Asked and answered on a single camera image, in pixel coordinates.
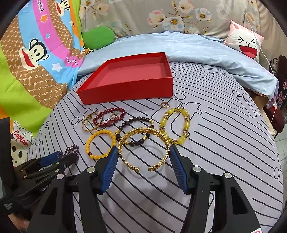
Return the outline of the thin gold bangle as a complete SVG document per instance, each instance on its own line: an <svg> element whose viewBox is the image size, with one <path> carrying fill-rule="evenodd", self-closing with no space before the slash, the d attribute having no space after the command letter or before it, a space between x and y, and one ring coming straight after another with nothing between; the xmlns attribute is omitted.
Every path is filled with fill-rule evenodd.
<svg viewBox="0 0 287 233"><path fill-rule="evenodd" d="M82 122L82 130L85 132L93 132L101 127L103 123L103 117L98 113L88 114Z"/></svg>

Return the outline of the red cardboard tray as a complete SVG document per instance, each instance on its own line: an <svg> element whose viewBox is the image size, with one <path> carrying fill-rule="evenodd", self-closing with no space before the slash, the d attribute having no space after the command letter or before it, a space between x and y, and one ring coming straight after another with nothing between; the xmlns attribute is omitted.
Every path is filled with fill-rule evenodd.
<svg viewBox="0 0 287 233"><path fill-rule="evenodd" d="M107 60L76 91L85 105L170 98L173 75L163 52Z"/></svg>

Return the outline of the cartoon monkey colourful blanket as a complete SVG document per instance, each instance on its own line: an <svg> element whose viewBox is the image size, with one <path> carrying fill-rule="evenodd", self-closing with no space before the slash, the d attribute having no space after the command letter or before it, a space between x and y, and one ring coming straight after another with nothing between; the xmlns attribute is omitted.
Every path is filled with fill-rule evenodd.
<svg viewBox="0 0 287 233"><path fill-rule="evenodd" d="M14 166L75 84L87 53L80 1L1 1L1 118L10 118Z"/></svg>

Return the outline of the dark red chair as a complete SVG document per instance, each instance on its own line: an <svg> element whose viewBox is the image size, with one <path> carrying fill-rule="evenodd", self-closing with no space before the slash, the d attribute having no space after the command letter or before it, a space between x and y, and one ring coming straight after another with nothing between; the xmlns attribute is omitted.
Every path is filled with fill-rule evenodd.
<svg viewBox="0 0 287 233"><path fill-rule="evenodd" d="M275 93L273 105L264 107L264 111L271 122L274 130L281 133L286 124L286 57L280 55L279 58L273 58L270 62L270 71L275 73L279 82L279 87Z"/></svg>

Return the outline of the light blue quilt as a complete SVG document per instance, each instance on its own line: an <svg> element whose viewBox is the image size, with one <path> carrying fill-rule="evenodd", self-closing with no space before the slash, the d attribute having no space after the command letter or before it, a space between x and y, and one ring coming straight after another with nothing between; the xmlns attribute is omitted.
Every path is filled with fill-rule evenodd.
<svg viewBox="0 0 287 233"><path fill-rule="evenodd" d="M78 75L94 72L105 61L130 55L164 52L170 62L191 62L225 69L243 86L272 99L278 79L259 63L223 44L221 39L198 34L162 32L116 39L84 57Z"/></svg>

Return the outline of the green plush pillow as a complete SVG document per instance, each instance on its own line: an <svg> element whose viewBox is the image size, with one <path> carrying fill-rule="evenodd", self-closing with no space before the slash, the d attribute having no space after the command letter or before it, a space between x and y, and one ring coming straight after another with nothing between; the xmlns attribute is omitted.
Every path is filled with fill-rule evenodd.
<svg viewBox="0 0 287 233"><path fill-rule="evenodd" d="M87 49L101 49L115 40L115 33L105 26L96 27L82 33L84 45Z"/></svg>

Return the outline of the pink cartoon face cushion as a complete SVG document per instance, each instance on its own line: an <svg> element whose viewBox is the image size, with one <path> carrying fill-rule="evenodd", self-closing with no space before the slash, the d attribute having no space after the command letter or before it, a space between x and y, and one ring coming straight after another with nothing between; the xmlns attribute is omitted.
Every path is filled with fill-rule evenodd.
<svg viewBox="0 0 287 233"><path fill-rule="evenodd" d="M263 41L264 37L261 35L231 20L229 34L224 41L224 45L241 52L256 62L259 62Z"/></svg>

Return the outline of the floral grey pillow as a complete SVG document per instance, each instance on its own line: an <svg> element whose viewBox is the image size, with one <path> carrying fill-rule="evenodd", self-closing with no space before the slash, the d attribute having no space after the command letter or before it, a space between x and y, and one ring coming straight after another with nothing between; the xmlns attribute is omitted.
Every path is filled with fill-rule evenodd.
<svg viewBox="0 0 287 233"><path fill-rule="evenodd" d="M257 1L81 1L79 18L83 32L105 26L117 37L169 31L225 39L231 21L260 31Z"/></svg>

